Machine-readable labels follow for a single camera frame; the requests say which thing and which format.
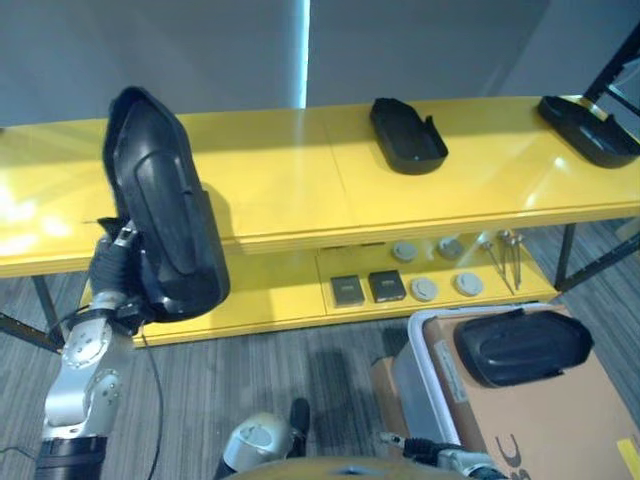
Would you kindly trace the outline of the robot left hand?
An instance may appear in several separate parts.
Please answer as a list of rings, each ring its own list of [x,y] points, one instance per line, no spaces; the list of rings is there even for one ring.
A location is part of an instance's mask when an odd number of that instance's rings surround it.
[[[96,244],[89,267],[89,283],[94,297],[102,293],[137,296],[140,281],[139,233],[134,224],[121,217],[98,219],[104,235]]]

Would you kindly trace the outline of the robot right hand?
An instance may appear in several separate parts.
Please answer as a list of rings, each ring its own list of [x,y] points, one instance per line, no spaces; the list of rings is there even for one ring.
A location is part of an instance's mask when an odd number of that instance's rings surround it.
[[[443,449],[440,443],[424,438],[405,438],[392,432],[380,432],[378,438],[383,443],[395,447],[405,458],[434,463]]]

